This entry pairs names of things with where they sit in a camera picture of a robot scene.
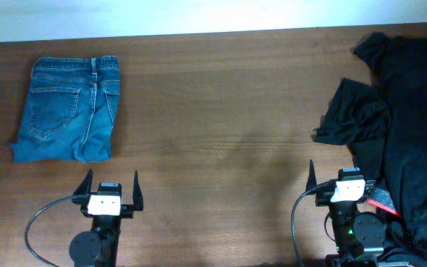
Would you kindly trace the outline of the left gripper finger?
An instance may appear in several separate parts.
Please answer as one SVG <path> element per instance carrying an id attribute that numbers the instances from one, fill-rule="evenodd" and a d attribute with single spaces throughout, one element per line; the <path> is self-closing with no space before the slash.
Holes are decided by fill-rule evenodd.
<path id="1" fill-rule="evenodd" d="M 144 198 L 142 195 L 142 190 L 139 184 L 139 174 L 138 171 L 135 170 L 133 177 L 133 210 L 134 211 L 143 211 L 144 210 Z"/>
<path id="2" fill-rule="evenodd" d="M 88 195 L 91 190 L 93 181 L 93 170 L 90 168 L 85 178 L 82 180 L 77 189 L 73 192 L 73 196 L 84 196 Z"/>

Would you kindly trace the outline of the black trousers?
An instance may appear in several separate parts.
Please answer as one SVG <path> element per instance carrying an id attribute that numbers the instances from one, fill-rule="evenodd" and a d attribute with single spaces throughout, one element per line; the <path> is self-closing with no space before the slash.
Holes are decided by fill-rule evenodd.
<path id="1" fill-rule="evenodd" d="M 342 79 L 330 101 L 314 141 L 328 145 L 385 144 L 391 111 L 378 89 Z"/>

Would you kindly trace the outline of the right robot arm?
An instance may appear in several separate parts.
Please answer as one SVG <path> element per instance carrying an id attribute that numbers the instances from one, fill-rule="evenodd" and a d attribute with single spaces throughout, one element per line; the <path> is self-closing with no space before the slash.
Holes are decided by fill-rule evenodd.
<path id="1" fill-rule="evenodd" d="M 314 163 L 309 162 L 306 194 L 315 197 L 317 207 L 328 207 L 336 254 L 325 257 L 327 267 L 377 266 L 384 252 L 385 224 L 371 212 L 358 210 L 368 198 L 371 186 L 359 168 L 343 168 L 338 177 L 318 183 Z"/>

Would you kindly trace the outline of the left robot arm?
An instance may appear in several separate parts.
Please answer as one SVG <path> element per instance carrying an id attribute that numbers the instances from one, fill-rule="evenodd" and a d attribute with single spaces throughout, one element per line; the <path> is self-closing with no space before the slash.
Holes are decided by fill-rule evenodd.
<path id="1" fill-rule="evenodd" d="M 121 222 L 133 219 L 136 211 L 144 210 L 139 175 L 133 176 L 131 204 L 122 203 L 122 185 L 102 182 L 97 191 L 91 191 L 93 172 L 88 171 L 73 192 L 72 203 L 92 220 L 91 229 L 77 234 L 69 246 L 69 255 L 75 267 L 114 267 L 118 254 Z"/>

